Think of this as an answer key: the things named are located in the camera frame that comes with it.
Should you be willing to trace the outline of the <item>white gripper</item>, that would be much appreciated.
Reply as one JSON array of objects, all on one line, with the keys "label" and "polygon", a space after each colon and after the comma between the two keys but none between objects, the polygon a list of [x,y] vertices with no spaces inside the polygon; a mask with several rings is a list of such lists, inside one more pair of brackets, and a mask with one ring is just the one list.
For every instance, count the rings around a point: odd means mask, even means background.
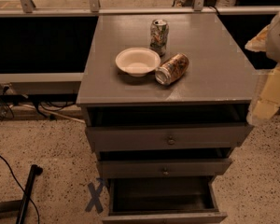
[{"label": "white gripper", "polygon": [[[253,52],[266,51],[269,26],[265,26],[245,44]],[[280,63],[272,70],[259,75],[256,90],[248,108],[246,120],[250,125],[260,126],[271,119],[280,108]]]}]

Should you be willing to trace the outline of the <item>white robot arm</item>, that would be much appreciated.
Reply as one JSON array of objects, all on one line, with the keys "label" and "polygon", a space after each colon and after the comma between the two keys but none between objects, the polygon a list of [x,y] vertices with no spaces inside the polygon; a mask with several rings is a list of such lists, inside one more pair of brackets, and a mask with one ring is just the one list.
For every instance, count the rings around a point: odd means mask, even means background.
[{"label": "white robot arm", "polygon": [[280,11],[270,24],[245,44],[245,49],[262,51],[269,59],[277,62],[275,68],[259,75],[248,108],[247,122],[259,126],[272,118],[280,108]]}]

